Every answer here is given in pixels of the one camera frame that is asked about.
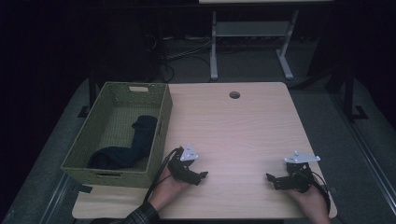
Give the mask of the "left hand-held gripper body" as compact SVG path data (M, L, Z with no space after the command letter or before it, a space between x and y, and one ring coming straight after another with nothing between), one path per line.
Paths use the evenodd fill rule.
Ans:
M198 159L198 154L190 144L176 149L172 159L168 162L168 169L174 179L191 183L192 179L200 178L198 173L190 170L190 166Z

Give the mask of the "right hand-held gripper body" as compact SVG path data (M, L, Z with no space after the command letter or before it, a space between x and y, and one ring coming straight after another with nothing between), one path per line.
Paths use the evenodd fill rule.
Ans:
M314 182L309 163L320 161L320 156L294 151L284 161L288 173L284 183L285 189L296 189L299 192L307 192Z

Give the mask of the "dark blue sock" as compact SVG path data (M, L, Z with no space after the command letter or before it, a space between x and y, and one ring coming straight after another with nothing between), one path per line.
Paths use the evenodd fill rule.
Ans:
M88 167L116 170L132 168L150 154L158 120L152 116L140 116L132 124L134 137L129 147L104 147L94 152Z

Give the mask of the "green woven basket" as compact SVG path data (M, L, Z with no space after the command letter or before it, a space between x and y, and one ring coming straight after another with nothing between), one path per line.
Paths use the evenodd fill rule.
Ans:
M164 83L107 82L100 90L61 169L85 185L148 188L162 162L173 101ZM133 124L157 119L149 154L132 167L91 169L90 157L105 147L131 147Z

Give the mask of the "person's left hand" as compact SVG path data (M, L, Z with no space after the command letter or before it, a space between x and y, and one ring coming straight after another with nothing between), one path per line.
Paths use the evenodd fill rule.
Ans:
M190 186L188 183L175 180L167 167L163 169L160 180L161 183L156 185L148 199L148 202L157 212L163 210L166 205L170 204Z

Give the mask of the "person's right hand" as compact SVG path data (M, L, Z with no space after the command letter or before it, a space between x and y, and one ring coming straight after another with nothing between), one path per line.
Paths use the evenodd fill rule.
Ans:
M331 224L327 204L316 187L311 186L305 193L292 189L286 193L297 202L312 224Z

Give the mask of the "black metal stand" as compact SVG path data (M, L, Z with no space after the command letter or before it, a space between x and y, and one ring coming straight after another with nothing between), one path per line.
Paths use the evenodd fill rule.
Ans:
M360 105L354 104L354 73L351 68L347 69L345 76L343 112L351 122L357 119L368 119L364 109Z

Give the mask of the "white metal desk frame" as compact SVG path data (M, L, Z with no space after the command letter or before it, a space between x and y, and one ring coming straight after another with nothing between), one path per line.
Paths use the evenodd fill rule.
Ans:
M213 7L211 21L211 48L209 51L210 79L219 78L217 41L221 37L282 37L283 44L276 49L276 57L286 80L293 80L286 54L294 28L303 7L329 5L333 0L198 0L201 7ZM285 21L220 21L219 11L226 7L290 7Z

